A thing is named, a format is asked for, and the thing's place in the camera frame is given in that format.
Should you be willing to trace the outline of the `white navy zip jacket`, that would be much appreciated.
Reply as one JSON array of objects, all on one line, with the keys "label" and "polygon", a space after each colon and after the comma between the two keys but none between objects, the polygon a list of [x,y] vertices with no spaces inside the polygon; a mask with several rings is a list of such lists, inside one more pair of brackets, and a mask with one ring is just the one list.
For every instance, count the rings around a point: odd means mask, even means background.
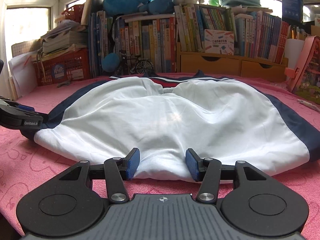
[{"label": "white navy zip jacket", "polygon": [[276,175],[319,159],[319,130],[276,97],[197,73],[112,77],[81,88],[23,136],[65,158],[102,164],[140,150],[135,177],[190,181],[193,149]]}]

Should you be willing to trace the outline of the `grey clip on mat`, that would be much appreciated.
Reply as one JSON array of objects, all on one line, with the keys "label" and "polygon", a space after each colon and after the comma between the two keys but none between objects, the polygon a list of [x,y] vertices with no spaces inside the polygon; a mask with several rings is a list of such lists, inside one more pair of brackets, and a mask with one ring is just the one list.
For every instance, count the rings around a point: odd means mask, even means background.
[{"label": "grey clip on mat", "polygon": [[71,84],[71,80],[66,80],[66,81],[63,81],[61,83],[59,83],[57,85],[57,88],[60,88],[60,87],[63,87],[63,86],[69,86]]}]

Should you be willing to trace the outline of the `red plastic crate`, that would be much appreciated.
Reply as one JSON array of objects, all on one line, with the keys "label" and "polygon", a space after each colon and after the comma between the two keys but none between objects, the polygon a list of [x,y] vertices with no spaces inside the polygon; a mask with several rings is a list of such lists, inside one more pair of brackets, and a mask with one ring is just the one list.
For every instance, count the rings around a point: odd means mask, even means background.
[{"label": "red plastic crate", "polygon": [[38,86],[91,78],[87,48],[71,51],[46,61],[38,57],[33,65]]}]

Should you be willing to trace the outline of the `stack of papers and magazines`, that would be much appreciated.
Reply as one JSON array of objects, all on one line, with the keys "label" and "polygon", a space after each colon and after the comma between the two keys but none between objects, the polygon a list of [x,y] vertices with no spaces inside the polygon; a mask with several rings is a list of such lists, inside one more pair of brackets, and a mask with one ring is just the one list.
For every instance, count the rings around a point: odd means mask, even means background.
[{"label": "stack of papers and magazines", "polygon": [[85,25],[63,20],[56,28],[41,36],[40,58],[43,61],[87,48],[88,30]]}]

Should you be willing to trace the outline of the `miniature black bicycle model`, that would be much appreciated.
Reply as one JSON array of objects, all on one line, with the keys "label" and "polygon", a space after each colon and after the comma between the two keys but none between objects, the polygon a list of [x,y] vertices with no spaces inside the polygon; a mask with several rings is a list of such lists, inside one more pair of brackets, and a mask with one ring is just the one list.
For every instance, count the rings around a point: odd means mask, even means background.
[{"label": "miniature black bicycle model", "polygon": [[149,59],[140,55],[126,55],[121,53],[120,63],[115,71],[117,75],[145,74],[153,71],[153,64]]}]

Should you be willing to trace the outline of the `blue round ball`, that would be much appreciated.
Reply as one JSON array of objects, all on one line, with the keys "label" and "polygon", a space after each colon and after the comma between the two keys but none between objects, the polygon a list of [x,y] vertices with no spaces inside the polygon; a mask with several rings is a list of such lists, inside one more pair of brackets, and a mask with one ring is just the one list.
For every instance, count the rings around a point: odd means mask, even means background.
[{"label": "blue round ball", "polygon": [[116,53],[110,53],[104,57],[101,65],[102,69],[107,72],[111,73],[114,72],[120,64],[120,58]]}]

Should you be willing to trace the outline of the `wooden desktop drawer shelf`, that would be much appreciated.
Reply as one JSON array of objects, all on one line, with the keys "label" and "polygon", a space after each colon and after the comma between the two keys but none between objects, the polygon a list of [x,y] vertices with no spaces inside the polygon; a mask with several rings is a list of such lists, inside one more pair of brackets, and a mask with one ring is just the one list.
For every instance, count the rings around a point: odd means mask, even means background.
[{"label": "wooden desktop drawer shelf", "polygon": [[243,56],[187,52],[181,50],[180,43],[177,43],[176,53],[177,71],[180,73],[200,70],[205,74],[260,78],[270,82],[286,80],[285,68],[289,62],[285,57],[280,64],[276,64]]}]

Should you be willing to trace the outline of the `small red basket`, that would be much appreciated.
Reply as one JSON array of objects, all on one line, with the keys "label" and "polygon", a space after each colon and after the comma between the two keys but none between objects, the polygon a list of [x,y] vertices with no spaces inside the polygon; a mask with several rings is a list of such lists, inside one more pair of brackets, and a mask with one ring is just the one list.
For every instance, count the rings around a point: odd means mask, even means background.
[{"label": "small red basket", "polygon": [[70,8],[61,12],[61,15],[64,15],[66,20],[72,20],[74,22],[81,23],[84,7],[84,4],[73,5]]}]

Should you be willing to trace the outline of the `white colourful stationery box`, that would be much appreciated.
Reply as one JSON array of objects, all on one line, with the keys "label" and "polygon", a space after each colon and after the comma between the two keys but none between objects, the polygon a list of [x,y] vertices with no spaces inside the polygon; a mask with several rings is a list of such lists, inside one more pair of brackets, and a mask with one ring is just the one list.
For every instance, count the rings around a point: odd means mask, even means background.
[{"label": "white colourful stationery box", "polygon": [[206,53],[234,55],[234,33],[232,31],[204,31],[204,51]]}]

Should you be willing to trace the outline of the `pink house shaped box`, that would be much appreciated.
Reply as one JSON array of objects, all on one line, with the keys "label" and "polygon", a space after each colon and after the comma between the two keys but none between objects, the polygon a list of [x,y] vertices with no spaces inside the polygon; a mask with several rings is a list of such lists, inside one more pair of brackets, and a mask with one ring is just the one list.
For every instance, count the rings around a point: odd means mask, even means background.
[{"label": "pink house shaped box", "polygon": [[285,69],[287,89],[319,104],[319,36],[309,36],[294,69]]}]

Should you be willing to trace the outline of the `row of upright books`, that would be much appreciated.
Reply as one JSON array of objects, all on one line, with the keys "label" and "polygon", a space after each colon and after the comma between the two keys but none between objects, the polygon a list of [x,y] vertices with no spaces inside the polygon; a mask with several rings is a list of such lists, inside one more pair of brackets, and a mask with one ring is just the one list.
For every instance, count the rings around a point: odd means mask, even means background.
[{"label": "row of upright books", "polygon": [[172,14],[107,16],[91,14],[88,31],[89,67],[92,76],[107,73],[102,61],[110,53],[135,55],[149,59],[153,71],[177,71],[177,43],[181,50],[206,53],[204,31],[234,33],[234,56],[243,56],[280,64],[289,32],[289,24],[271,15],[265,8],[224,8],[202,4],[179,4]]}]

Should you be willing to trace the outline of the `blue whale plush toy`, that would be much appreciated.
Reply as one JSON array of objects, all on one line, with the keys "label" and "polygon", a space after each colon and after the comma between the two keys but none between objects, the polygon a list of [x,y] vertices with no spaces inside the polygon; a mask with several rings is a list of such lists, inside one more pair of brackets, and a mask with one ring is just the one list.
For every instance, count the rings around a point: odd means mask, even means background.
[{"label": "blue whale plush toy", "polygon": [[128,15],[139,12],[139,7],[150,0],[103,0],[103,9],[107,16]]}]

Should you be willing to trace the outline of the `dark blue poster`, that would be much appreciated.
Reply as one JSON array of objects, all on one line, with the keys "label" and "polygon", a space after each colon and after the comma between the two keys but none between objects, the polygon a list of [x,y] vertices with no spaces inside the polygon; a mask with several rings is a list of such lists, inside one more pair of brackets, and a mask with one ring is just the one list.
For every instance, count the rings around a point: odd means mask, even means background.
[{"label": "dark blue poster", "polygon": [[303,20],[303,0],[281,0],[282,17],[302,23]]}]

